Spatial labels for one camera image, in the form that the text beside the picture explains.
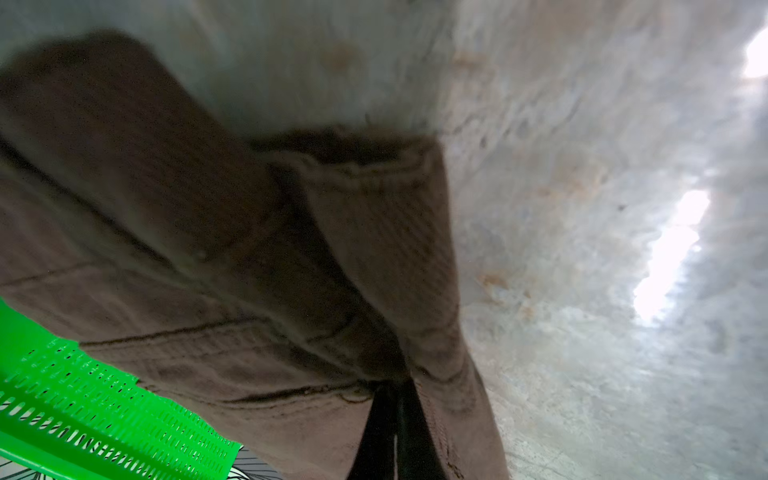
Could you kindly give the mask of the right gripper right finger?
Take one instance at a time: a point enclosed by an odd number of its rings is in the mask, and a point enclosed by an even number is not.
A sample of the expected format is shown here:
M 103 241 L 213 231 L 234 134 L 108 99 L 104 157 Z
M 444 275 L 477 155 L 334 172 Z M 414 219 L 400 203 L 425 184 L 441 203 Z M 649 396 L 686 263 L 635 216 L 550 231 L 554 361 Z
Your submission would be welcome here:
M 396 463 L 400 480 L 446 480 L 415 383 L 396 388 Z

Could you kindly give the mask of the green plastic basket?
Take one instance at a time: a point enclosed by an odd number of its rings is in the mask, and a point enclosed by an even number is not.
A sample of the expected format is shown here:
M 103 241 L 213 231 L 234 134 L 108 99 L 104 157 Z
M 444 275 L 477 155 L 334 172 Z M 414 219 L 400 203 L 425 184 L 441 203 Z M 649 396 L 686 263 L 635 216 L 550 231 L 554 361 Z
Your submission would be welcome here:
M 239 444 L 1 306 L 1 455 L 57 479 L 224 479 Z

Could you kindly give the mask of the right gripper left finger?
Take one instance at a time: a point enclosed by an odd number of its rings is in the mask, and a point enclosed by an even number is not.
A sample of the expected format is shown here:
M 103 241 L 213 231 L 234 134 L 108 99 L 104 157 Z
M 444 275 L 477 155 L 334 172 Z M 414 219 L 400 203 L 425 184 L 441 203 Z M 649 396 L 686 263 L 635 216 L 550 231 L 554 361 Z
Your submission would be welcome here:
M 348 480 L 393 480 L 395 477 L 396 402 L 391 384 L 375 391 L 369 416 Z

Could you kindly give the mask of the brown trousers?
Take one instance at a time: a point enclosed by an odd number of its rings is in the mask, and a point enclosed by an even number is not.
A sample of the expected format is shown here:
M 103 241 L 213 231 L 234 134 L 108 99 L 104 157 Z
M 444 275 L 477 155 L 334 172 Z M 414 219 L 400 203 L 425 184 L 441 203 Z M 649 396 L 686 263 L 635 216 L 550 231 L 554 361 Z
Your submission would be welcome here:
M 412 380 L 447 479 L 505 479 L 432 137 L 230 134 L 142 43 L 1 69 L 1 296 L 288 479 L 347 479 Z

